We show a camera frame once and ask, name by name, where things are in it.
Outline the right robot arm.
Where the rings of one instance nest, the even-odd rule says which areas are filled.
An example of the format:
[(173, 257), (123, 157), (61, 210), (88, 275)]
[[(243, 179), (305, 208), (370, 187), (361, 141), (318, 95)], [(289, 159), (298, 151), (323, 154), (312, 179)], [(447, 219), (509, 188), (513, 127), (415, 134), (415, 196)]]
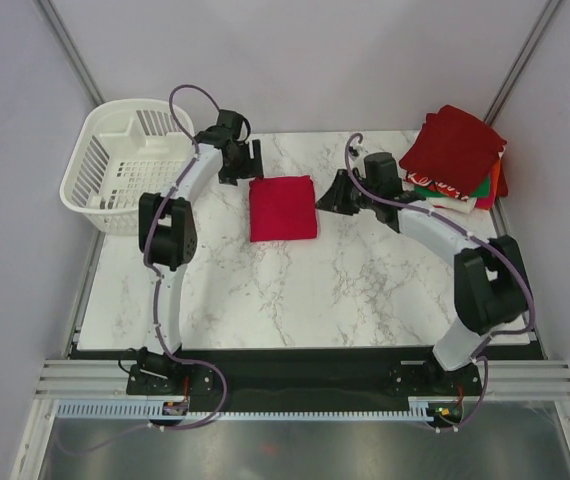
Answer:
[(423, 381), (432, 392), (448, 392), (459, 381), (458, 369), (477, 358), (497, 336), (520, 335), (502, 327), (523, 314), (534, 316), (534, 299), (520, 248), (503, 235), (482, 239), (439, 213), (426, 197), (406, 190), (393, 156), (386, 152), (364, 159), (356, 168), (337, 171), (316, 208), (352, 216), (366, 209), (396, 233), (420, 243), (453, 269), (456, 320), (432, 348)]

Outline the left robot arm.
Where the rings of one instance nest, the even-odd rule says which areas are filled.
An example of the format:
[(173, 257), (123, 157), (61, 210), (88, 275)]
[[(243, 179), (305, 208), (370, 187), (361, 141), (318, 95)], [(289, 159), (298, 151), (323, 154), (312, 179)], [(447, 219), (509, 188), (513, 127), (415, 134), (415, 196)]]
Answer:
[(242, 137), (251, 131), (241, 114), (222, 110), (216, 123), (193, 138), (194, 153), (163, 193), (139, 199), (139, 248), (144, 265), (155, 275), (152, 326), (145, 347), (159, 355), (175, 355), (182, 347), (180, 307), (188, 264), (198, 247), (194, 205), (214, 177), (236, 186), (264, 176), (261, 144)]

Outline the crimson red t shirt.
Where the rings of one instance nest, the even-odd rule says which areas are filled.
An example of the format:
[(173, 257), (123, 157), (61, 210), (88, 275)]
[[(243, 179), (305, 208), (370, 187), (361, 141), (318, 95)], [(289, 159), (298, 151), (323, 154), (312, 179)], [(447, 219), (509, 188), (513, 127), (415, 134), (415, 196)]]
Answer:
[(314, 183), (309, 175), (252, 180), (249, 211), (252, 243), (318, 236)]

